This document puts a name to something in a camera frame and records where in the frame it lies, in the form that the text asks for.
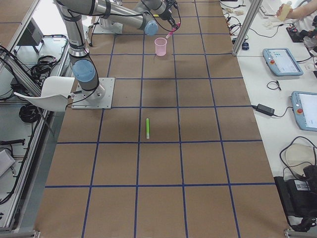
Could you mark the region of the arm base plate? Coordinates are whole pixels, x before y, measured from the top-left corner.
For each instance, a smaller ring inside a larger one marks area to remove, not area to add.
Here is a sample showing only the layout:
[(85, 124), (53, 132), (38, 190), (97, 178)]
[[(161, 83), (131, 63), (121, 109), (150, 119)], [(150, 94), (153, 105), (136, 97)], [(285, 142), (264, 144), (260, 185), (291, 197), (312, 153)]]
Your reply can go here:
[(94, 22), (93, 35), (107, 34), (107, 35), (120, 35), (122, 34), (123, 24), (113, 22), (108, 19), (97, 17)]
[(74, 101), (71, 104), (72, 109), (111, 109), (115, 78), (102, 77), (99, 78), (99, 82), (98, 88), (91, 96), (89, 96), (90, 92), (83, 90), (77, 83), (76, 91), (81, 91), (81, 93), (74, 96)]

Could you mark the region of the person's hand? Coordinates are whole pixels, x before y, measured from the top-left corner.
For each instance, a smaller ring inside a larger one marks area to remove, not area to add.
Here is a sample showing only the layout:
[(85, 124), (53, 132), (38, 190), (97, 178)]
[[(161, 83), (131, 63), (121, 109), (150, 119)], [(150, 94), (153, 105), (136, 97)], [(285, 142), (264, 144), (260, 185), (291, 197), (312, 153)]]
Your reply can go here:
[(284, 21), (287, 18), (287, 15), (292, 11), (292, 7), (288, 4), (284, 4), (283, 6), (281, 6), (278, 10), (278, 12), (276, 13), (276, 17), (280, 20), (280, 21)]

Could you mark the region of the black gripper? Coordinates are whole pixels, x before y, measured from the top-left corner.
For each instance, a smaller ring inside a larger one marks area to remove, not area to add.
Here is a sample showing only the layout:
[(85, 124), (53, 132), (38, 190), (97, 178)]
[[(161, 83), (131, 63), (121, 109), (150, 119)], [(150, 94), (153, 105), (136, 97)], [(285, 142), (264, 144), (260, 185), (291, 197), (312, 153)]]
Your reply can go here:
[(163, 20), (166, 20), (171, 25), (171, 27), (174, 28), (174, 31), (178, 30), (180, 27), (180, 22), (175, 22), (174, 18), (172, 17), (171, 11), (163, 12)]

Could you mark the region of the person's forearm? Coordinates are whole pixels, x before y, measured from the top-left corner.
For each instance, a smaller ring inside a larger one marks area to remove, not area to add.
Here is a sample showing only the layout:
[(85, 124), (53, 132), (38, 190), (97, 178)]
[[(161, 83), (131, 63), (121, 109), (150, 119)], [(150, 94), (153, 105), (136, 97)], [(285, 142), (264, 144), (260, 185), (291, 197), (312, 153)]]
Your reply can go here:
[(315, 12), (317, 10), (317, 3), (316, 2), (309, 2), (305, 5), (301, 5), (297, 8), (295, 8), (292, 11), (292, 19), (299, 19), (305, 16), (308, 16), (310, 14), (312, 14), (313, 12)]

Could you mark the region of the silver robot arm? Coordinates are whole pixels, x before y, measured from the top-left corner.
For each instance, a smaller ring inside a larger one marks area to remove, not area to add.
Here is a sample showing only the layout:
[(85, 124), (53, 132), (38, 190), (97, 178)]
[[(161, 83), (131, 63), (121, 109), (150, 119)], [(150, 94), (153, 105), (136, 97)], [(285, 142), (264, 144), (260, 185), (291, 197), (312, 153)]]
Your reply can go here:
[[(115, 3), (116, 5), (122, 6), (122, 0), (110, 0), (110, 2)], [(101, 18), (99, 20), (101, 28), (105, 30), (111, 30), (114, 23), (111, 20)]]
[(120, 0), (57, 0), (55, 4), (66, 27), (71, 69), (80, 88), (72, 103), (75, 109), (111, 107), (114, 78), (98, 76), (86, 47), (93, 45), (94, 34), (122, 34), (123, 26), (130, 25), (152, 36), (160, 27), (155, 15), (171, 25), (170, 32), (180, 27), (172, 17), (171, 8), (178, 8), (175, 0), (141, 0), (134, 9), (123, 7)]

